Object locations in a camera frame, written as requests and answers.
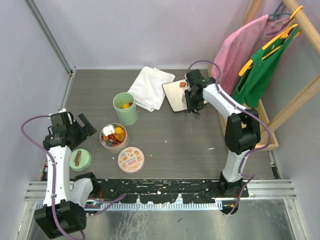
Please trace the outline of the red drumstick food piece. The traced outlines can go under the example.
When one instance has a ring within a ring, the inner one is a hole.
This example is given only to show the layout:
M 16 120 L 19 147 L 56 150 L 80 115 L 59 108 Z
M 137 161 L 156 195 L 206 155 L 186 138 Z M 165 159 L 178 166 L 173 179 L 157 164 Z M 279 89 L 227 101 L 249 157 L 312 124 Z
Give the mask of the red drumstick food piece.
M 109 143 L 109 142 L 113 143 L 113 144 L 118 143 L 118 140 L 115 138 L 115 136 L 113 134 L 103 135 L 101 138 L 107 143 Z

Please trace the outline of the round silver tin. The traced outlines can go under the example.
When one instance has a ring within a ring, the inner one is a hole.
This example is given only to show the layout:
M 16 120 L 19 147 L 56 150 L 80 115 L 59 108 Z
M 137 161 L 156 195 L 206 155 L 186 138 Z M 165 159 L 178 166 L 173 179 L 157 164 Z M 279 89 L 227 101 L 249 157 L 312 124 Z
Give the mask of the round silver tin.
M 117 146 L 117 147 L 113 147 L 113 143 L 112 142 L 105 142 L 103 139 L 102 139 L 102 136 L 104 136 L 103 134 L 103 129 L 100 131 L 100 134 L 99 134 L 99 140 L 100 140 L 100 143 L 102 144 L 102 146 L 107 150 L 109 151 L 110 153 L 119 153 L 120 151 L 122 151 L 124 148 L 126 148 L 129 144 L 129 135 L 128 135 L 128 132 L 127 130 L 125 129 L 125 127 L 119 123 L 110 123 L 106 126 L 113 126 L 113 131 L 115 133 L 115 129 L 116 127 L 121 127 L 122 128 L 122 131 L 125 131 L 126 133 L 126 137 L 125 137 L 125 140 L 123 142 L 121 141 L 117 141 L 117 143 L 122 143 L 121 145 Z

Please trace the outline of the yellow corn cob piece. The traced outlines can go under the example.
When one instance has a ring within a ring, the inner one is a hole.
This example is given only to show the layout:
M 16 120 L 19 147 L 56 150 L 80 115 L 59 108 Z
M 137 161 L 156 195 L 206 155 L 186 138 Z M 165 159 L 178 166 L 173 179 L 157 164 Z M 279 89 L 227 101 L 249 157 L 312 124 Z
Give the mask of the yellow corn cob piece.
M 116 127 L 115 128 L 115 134 L 122 135 L 123 134 L 123 129 L 121 127 Z

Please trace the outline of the orange roasted food piece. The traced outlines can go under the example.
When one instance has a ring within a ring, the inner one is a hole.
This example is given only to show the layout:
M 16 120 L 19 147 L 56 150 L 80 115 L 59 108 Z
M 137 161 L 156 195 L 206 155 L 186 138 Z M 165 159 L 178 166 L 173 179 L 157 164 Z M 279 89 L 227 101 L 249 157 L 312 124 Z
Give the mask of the orange roasted food piece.
M 122 144 L 122 142 L 118 142 L 118 143 L 114 144 L 112 147 L 117 147 L 117 146 L 119 146 L 121 144 Z

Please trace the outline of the orange crinkled food piece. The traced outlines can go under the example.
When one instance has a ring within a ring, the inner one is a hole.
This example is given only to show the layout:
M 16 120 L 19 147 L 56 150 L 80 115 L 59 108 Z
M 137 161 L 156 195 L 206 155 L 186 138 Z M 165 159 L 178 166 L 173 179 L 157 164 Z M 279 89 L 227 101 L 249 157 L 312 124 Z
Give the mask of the orange crinkled food piece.
M 113 134 L 113 136 L 120 142 L 123 142 L 126 138 L 126 132 L 122 131 L 122 132 L 115 132 Z

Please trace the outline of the tall green canister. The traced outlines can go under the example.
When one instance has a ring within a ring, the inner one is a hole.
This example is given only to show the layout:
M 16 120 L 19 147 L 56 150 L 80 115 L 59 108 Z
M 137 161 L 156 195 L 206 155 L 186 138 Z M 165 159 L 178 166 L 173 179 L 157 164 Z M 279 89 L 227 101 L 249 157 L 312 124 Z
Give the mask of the tall green canister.
M 121 92 L 113 99 L 113 107 L 117 117 L 122 125 L 132 125 L 138 120 L 138 112 L 136 108 L 136 101 L 133 95 L 128 92 Z M 127 109 L 122 109 L 123 104 L 133 103 Z

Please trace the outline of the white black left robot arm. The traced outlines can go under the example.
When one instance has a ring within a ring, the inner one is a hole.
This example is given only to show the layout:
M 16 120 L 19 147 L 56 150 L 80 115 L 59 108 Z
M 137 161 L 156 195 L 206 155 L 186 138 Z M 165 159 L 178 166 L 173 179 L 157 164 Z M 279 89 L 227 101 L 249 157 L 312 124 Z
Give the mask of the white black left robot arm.
M 100 193 L 92 172 L 77 176 L 70 185 L 72 151 L 97 131 L 84 114 L 78 117 L 83 126 L 65 109 L 50 115 L 49 134 L 42 142 L 47 155 L 47 188 L 43 206 L 34 212 L 34 219 L 51 240 L 82 232 L 87 225 L 87 199 Z

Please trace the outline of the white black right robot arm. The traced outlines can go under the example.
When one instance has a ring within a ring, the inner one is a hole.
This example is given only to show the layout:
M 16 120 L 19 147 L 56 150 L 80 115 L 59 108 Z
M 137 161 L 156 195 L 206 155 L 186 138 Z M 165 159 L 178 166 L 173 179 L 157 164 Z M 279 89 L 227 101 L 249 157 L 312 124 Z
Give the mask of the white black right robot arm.
M 254 108 L 239 106 L 213 77 L 204 78 L 198 69 L 188 72 L 185 78 L 189 86 L 184 91 L 188 112 L 199 115 L 207 101 L 226 118 L 224 142 L 228 156 L 219 176 L 218 190 L 221 195 L 231 197 L 242 187 L 248 155 L 261 141 L 259 114 Z

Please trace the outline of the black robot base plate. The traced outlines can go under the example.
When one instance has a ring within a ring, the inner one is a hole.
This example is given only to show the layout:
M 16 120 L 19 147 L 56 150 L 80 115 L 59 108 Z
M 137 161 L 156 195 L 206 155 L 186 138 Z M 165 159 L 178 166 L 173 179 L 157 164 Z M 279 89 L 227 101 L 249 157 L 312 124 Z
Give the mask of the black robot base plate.
M 214 203 L 216 198 L 237 198 L 241 192 L 221 194 L 218 181 L 212 179 L 96 179 L 89 199 L 112 201 L 122 194 L 124 204 L 174 203 L 182 198 L 183 204 Z

